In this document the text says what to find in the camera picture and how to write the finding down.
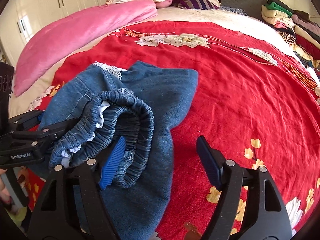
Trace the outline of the left hand red nails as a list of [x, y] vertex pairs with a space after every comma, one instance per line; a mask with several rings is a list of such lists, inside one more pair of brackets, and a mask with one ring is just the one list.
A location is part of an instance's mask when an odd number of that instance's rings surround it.
[[9, 213], [14, 215], [16, 211], [12, 205], [11, 195], [1, 178], [0, 178], [0, 194], [1, 194], [1, 201], [4, 203], [5, 208], [9, 211]]

